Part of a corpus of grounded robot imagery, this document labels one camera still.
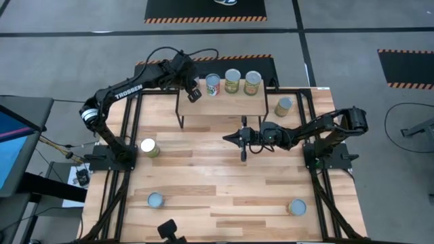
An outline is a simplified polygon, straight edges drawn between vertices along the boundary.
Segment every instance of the wooden tabletop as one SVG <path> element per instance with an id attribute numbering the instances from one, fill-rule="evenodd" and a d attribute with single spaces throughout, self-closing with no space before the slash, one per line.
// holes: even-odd
<path id="1" fill-rule="evenodd" d="M 264 81 L 259 86 L 258 93 L 248 96 L 244 93 L 245 80 L 239 81 L 239 90 L 236 94 L 229 94 L 224 90 L 224 79 L 220 80 L 220 93 L 217 96 L 207 94 L 205 79 L 200 80 L 199 90 L 202 97 L 195 103 L 187 98 L 185 90 L 180 91 L 180 115 L 252 115 L 264 116 L 267 113 L 265 106 Z"/>
<path id="2" fill-rule="evenodd" d="M 312 88 L 312 93 L 317 115 L 334 110 L 330 90 Z M 298 127 L 295 96 L 289 96 L 294 105 L 288 116 L 274 115 L 277 101 L 285 96 L 269 95 L 267 121 Z M 153 138 L 161 154 L 156 159 L 139 155 L 131 175 L 121 242 L 160 242 L 157 227 L 169 219 L 178 225 L 176 235 L 184 235 L 188 241 L 321 240 L 301 144 L 289 152 L 278 148 L 274 153 L 248 153 L 247 161 L 241 162 L 239 149 L 222 140 L 240 128 L 240 117 L 186 117 L 184 129 L 180 129 L 175 104 L 175 95 L 143 97 L 136 143 Z M 306 101 L 304 107 L 309 120 Z M 124 108 L 125 100 L 114 104 L 107 120 L 116 134 L 121 129 Z M 258 129 L 258 117 L 248 117 L 248 126 Z M 359 234 L 366 235 L 352 179 L 339 169 L 329 173 L 337 208 Z M 84 233 L 98 220 L 105 175 L 102 171 L 92 176 L 83 210 Z M 155 191 L 165 197 L 161 209 L 151 209 L 146 203 L 148 195 Z M 286 212 L 285 205 L 294 199 L 307 203 L 304 216 L 289 216 Z M 330 213 L 326 206 L 324 209 L 332 236 Z M 114 235 L 116 215 L 111 221 L 110 237 Z"/>

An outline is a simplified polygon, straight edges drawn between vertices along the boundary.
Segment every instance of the tin can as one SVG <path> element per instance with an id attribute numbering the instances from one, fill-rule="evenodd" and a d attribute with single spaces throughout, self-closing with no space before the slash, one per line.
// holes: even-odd
<path id="1" fill-rule="evenodd" d="M 157 143 L 150 138 L 143 140 L 140 148 L 150 158 L 158 157 L 160 154 L 160 148 L 157 146 Z"/>
<path id="2" fill-rule="evenodd" d="M 154 209 L 159 209 L 164 206 L 164 197 L 158 192 L 152 192 L 148 196 L 148 206 Z"/>
<path id="3" fill-rule="evenodd" d="M 291 203 L 286 205 L 286 211 L 291 216 L 303 216 L 306 213 L 307 205 L 301 199 L 294 199 Z"/>
<path id="4" fill-rule="evenodd" d="M 279 117 L 284 117 L 288 114 L 291 107 L 292 107 L 291 98 L 280 98 L 276 108 L 274 109 L 274 113 Z"/>
<path id="5" fill-rule="evenodd" d="M 207 93 L 217 96 L 220 93 L 220 77 L 217 74 L 209 74 L 205 78 Z"/>
<path id="6" fill-rule="evenodd" d="M 244 93 L 254 96 L 258 93 L 262 77 L 256 71 L 250 71 L 245 75 Z"/>
<path id="7" fill-rule="evenodd" d="M 241 73 L 231 68 L 230 70 L 226 71 L 224 74 L 224 78 L 226 79 L 224 83 L 224 90 L 226 90 L 229 94 L 235 94 L 239 90 L 239 80 L 241 78 Z"/>

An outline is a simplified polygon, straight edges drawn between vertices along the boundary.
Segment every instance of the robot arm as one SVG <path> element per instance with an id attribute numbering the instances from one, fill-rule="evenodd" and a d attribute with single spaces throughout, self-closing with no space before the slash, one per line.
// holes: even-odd
<path id="1" fill-rule="evenodd" d="M 115 137 L 105 121 L 110 107 L 120 99 L 139 93 L 146 88 L 175 87 L 185 89 L 191 102 L 201 97 L 201 92 L 195 89 L 195 78 L 199 76 L 195 63 L 188 54 L 177 51 L 172 61 L 164 60 L 154 66 L 146 66 L 134 78 L 126 79 L 114 86 L 98 90 L 89 98 L 79 111 L 86 127 L 101 136 L 108 144 L 109 161 L 123 164 L 133 160 L 134 149 Z"/>
<path id="2" fill-rule="evenodd" d="M 318 157 L 324 156 L 333 148 L 347 139 L 349 136 L 360 136 L 367 132 L 366 112 L 359 108 L 347 108 L 326 113 L 306 125 L 301 125 L 296 129 L 288 129 L 273 122 L 264 122 L 260 126 L 260 131 L 254 131 L 247 126 L 247 120 L 243 118 L 243 127 L 238 132 L 223 137 L 224 140 L 232 142 L 242 149 L 241 160 L 246 159 L 246 146 L 261 146 L 274 151 L 273 146 L 278 146 L 284 150 L 290 150 L 301 140 L 319 135 L 325 131 L 331 134 L 315 147 L 315 154 Z M 334 122 L 334 118 L 342 116 L 340 125 Z"/>

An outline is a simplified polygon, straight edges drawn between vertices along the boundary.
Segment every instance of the gray floor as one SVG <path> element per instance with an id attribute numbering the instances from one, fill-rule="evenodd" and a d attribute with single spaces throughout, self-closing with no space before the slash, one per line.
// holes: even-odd
<path id="1" fill-rule="evenodd" d="M 432 0 L 299 2 L 305 28 L 434 26 Z M 296 27 L 290 1 L 266 3 L 269 21 L 263 23 L 149 26 L 142 24 L 146 1 L 12 0 L 0 19 L 0 33 Z M 387 87 L 376 50 L 434 50 L 433 39 L 434 33 L 307 35 L 317 85 L 331 87 L 337 108 L 355 105 L 368 112 L 369 132 L 348 139 L 347 144 L 352 153 L 360 154 L 353 164 L 357 193 L 368 234 L 376 240 L 432 243 L 434 206 L 428 194 L 434 192 L 433 154 L 419 155 L 393 146 L 383 123 L 387 110 L 398 102 L 434 104 L 433 92 Z M 215 47 L 222 55 L 273 54 L 282 85 L 308 85 L 297 34 L 48 37 L 0 38 L 0 91 L 84 100 L 97 89 L 132 76 L 135 62 L 162 45 L 188 52 Z M 172 56 L 161 52 L 155 58 Z M 79 107 L 55 103 L 46 136 L 59 143 L 94 140 L 79 119 Z M 405 140 L 399 137 L 399 129 L 433 115 L 433 109 L 403 106 L 391 113 L 387 127 L 400 144 L 429 150 L 423 136 Z M 45 145 L 38 148 L 50 161 L 64 160 Z M 28 171 L 39 174 L 46 169 L 45 162 L 34 155 Z M 44 243 L 71 241 L 78 223 L 76 218 L 40 218 L 34 238 Z"/>

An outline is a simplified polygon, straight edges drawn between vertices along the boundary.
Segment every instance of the black floor mat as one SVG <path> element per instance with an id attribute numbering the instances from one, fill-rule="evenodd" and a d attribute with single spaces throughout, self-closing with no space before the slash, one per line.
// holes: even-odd
<path id="1" fill-rule="evenodd" d="M 218 60 L 209 61 L 212 57 L 194 58 L 200 70 L 200 78 L 204 79 L 208 74 L 215 73 L 224 79 L 225 72 L 230 68 L 236 68 L 241 73 L 241 78 L 245 78 L 247 72 L 258 71 L 266 86 L 279 87 L 274 59 L 271 55 L 246 55 L 246 56 L 224 56 Z M 148 65 L 155 65 L 161 60 L 149 61 Z M 137 75 L 143 68 L 144 62 L 138 62 L 134 69 Z"/>
<path id="2" fill-rule="evenodd" d="M 146 24 L 266 21 L 264 0 L 225 6 L 213 0 L 148 0 Z"/>
<path id="3" fill-rule="evenodd" d="M 378 56 L 389 87 L 434 89 L 434 52 L 379 49 Z"/>

